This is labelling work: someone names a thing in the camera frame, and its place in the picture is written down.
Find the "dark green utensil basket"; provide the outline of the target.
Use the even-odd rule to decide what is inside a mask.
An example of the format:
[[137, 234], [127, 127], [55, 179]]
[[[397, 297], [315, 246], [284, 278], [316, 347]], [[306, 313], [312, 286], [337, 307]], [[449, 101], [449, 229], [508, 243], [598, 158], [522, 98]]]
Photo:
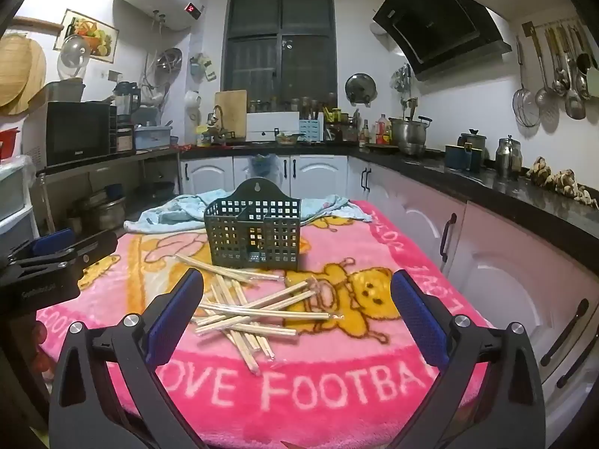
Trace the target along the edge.
[[253, 177], [204, 212], [211, 260], [227, 268], [294, 271], [300, 260], [301, 201]]

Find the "dark kitchen window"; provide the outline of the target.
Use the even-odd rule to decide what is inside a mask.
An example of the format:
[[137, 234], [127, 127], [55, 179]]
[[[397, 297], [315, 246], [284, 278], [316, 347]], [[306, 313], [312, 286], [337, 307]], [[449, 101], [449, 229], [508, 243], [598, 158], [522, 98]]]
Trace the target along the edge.
[[222, 88], [247, 91], [256, 109], [337, 96], [333, 0], [229, 0]]

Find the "steel pot on shelf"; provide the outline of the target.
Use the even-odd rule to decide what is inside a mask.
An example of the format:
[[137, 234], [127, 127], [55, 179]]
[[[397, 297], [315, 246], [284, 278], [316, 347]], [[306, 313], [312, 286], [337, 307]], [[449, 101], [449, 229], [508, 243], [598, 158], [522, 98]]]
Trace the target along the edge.
[[81, 204], [80, 216], [87, 230], [102, 231], [120, 228], [126, 217], [126, 198], [106, 200], [98, 204], [85, 201]]

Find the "black microwave oven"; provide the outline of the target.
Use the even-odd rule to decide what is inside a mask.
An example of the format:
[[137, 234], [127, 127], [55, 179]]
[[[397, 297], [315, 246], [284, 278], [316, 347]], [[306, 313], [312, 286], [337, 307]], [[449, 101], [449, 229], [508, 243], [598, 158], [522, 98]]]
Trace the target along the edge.
[[37, 170], [117, 153], [116, 109], [107, 103], [49, 101], [31, 112], [21, 146]]

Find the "pink cartoon blanket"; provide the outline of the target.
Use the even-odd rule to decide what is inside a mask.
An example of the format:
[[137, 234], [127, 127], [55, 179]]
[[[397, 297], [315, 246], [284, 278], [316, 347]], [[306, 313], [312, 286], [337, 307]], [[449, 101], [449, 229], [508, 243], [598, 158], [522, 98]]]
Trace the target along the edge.
[[234, 302], [274, 292], [298, 296], [284, 318], [259, 318], [267, 347], [248, 358], [248, 326], [201, 333], [189, 326], [156, 374], [189, 425], [222, 448], [377, 448], [422, 402], [438, 371], [395, 308], [393, 273], [404, 270], [452, 314], [483, 318], [439, 268], [378, 208], [365, 220], [325, 217], [301, 229], [296, 271], [228, 280]]

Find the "blender with black lid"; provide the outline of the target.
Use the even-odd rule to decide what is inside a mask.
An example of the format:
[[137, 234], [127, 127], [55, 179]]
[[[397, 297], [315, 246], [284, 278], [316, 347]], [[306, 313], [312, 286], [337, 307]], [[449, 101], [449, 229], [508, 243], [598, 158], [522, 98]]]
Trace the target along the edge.
[[113, 93], [117, 122], [119, 124], [130, 124], [132, 115], [140, 108], [140, 88], [136, 82], [120, 81], [115, 86]]

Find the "blue plastic bag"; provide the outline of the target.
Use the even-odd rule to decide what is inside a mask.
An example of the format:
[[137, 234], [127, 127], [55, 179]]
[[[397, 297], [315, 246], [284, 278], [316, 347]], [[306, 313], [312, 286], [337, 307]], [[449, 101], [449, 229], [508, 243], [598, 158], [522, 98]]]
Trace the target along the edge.
[[275, 154], [254, 155], [250, 159], [249, 172], [251, 177], [261, 177], [274, 183], [279, 177], [279, 158]]

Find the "wooden cutting board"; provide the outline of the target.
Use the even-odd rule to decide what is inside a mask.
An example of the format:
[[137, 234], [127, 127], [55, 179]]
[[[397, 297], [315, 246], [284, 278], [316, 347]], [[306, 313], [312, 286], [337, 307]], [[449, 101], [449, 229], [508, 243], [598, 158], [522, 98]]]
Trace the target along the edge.
[[248, 96], [247, 90], [220, 91], [214, 95], [214, 104], [220, 107], [220, 123], [227, 132], [241, 139], [247, 134]]

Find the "blue enamel pot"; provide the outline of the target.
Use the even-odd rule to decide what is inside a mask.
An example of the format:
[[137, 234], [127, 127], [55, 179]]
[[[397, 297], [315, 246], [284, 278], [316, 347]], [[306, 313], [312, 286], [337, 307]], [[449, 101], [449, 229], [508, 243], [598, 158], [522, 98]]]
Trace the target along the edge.
[[445, 151], [445, 166], [469, 172], [478, 172], [481, 169], [483, 152], [471, 144], [465, 146], [447, 145]]

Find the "steel kettle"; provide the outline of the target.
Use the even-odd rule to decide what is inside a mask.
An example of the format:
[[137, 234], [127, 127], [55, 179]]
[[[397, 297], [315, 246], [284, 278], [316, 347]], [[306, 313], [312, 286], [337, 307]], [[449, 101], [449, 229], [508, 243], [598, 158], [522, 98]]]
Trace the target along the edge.
[[516, 180], [522, 169], [521, 143], [511, 135], [499, 139], [495, 151], [495, 170], [503, 178]]

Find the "black lidded canister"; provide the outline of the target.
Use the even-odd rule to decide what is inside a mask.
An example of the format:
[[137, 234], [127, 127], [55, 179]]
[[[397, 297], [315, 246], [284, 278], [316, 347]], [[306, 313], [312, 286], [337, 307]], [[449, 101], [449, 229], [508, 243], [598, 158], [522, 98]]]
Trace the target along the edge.
[[462, 133], [457, 140], [458, 146], [471, 144], [473, 148], [480, 149], [483, 159], [488, 159], [488, 151], [486, 149], [486, 137], [479, 133], [477, 129], [470, 129], [466, 133]]

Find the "hanging steel ladle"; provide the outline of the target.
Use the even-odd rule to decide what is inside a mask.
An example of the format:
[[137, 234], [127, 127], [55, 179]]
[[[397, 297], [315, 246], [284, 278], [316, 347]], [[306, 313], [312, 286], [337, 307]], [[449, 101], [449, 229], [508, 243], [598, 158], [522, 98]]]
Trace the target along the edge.
[[552, 91], [549, 89], [549, 86], [547, 83], [543, 54], [542, 54], [540, 41], [538, 39], [538, 34], [537, 34], [535, 27], [531, 27], [530, 36], [532, 37], [532, 42], [533, 42], [535, 53], [537, 56], [537, 61], [538, 61], [538, 66], [539, 66], [541, 81], [542, 81], [542, 86], [537, 91], [537, 93], [535, 95], [535, 100], [537, 103], [537, 107], [539, 107], [539, 110], [541, 111], [541, 113], [547, 113], [548, 110], [550, 110], [553, 105], [553, 94], [552, 94]]

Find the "hanging pot lid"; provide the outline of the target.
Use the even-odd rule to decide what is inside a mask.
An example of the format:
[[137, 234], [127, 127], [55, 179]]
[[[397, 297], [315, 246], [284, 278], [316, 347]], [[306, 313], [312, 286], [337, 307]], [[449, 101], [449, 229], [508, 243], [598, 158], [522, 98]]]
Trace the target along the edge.
[[355, 106], [364, 104], [370, 107], [378, 95], [375, 80], [365, 73], [354, 73], [345, 82], [345, 95], [347, 100]]

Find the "black range hood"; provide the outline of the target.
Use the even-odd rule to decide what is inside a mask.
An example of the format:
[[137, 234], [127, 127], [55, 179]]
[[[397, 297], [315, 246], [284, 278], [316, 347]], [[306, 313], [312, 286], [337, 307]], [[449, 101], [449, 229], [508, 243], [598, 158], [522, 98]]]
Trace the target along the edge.
[[374, 21], [420, 81], [512, 51], [486, 7], [474, 0], [385, 0]]

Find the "fruit picture frame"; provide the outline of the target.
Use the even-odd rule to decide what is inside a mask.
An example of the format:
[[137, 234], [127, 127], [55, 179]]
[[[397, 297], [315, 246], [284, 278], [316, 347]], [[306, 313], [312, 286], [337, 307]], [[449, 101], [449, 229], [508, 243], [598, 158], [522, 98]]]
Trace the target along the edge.
[[68, 37], [82, 37], [90, 48], [90, 57], [98, 61], [113, 63], [119, 31], [107, 23], [82, 13], [67, 9], [62, 19], [62, 30], [56, 38], [54, 49], [62, 49]]

